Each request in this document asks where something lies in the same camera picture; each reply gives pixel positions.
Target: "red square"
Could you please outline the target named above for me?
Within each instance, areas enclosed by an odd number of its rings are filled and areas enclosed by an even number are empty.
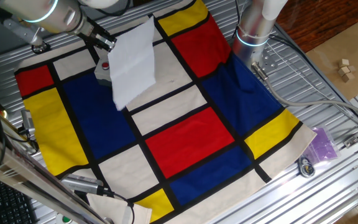
[[[146,140],[164,176],[169,178],[234,140],[207,108]]]
[[[20,72],[15,76],[22,97],[27,96],[47,86],[53,85],[48,66]]]
[[[215,71],[226,63],[231,48],[210,15],[206,23],[172,39],[180,54],[197,77]]]

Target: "purple plastic bag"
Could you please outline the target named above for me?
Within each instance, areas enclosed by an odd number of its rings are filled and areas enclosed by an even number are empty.
[[[312,130],[317,136],[306,148],[303,155],[306,156],[312,164],[338,158],[336,146],[332,142],[331,136],[327,133],[326,128],[313,128]]]

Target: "blue square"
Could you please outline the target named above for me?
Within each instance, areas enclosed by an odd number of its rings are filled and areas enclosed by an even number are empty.
[[[203,86],[241,136],[282,107],[234,54]]]
[[[116,109],[112,90],[99,85],[94,73],[70,80],[63,87],[95,159],[135,141],[124,115]]]
[[[251,165],[244,151],[235,147],[189,174],[173,181],[170,186],[179,203],[184,205]]]

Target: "mondrian-patterned cloth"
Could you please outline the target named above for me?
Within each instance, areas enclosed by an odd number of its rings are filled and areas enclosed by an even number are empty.
[[[93,73],[105,52],[83,42],[24,62],[16,80],[53,175],[100,179],[152,208],[152,223],[205,223],[293,163],[315,133],[243,66],[201,0],[150,16],[157,83],[122,111]]]

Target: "yellow rectangle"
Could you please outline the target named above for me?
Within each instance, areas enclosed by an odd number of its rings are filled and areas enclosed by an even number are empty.
[[[88,160],[56,88],[24,100],[30,110],[42,156],[53,175]]]
[[[255,159],[284,140],[298,123],[298,118],[288,110],[284,110],[265,126],[251,134],[246,139],[246,143],[254,154]]]
[[[158,20],[168,36],[176,34],[179,31],[196,25],[205,19],[208,15],[208,9],[202,2],[197,0],[194,5],[188,9],[178,11],[172,16]]]
[[[163,189],[160,189],[145,199],[136,202],[136,204],[152,209],[152,218],[150,219],[150,223],[173,211],[171,202]]]

